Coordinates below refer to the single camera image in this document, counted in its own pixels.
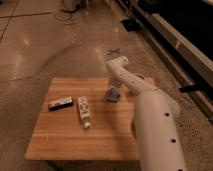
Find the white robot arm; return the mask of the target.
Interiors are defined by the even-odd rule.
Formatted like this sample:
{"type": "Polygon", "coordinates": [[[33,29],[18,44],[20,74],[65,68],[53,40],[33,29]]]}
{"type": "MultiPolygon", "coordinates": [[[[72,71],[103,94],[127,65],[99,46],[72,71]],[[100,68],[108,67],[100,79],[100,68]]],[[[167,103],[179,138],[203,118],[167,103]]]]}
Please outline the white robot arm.
{"type": "Polygon", "coordinates": [[[142,171],[187,171],[175,116],[178,102],[161,88],[127,69],[129,60],[108,60],[109,84],[126,86],[135,96],[134,126],[142,171]]]}

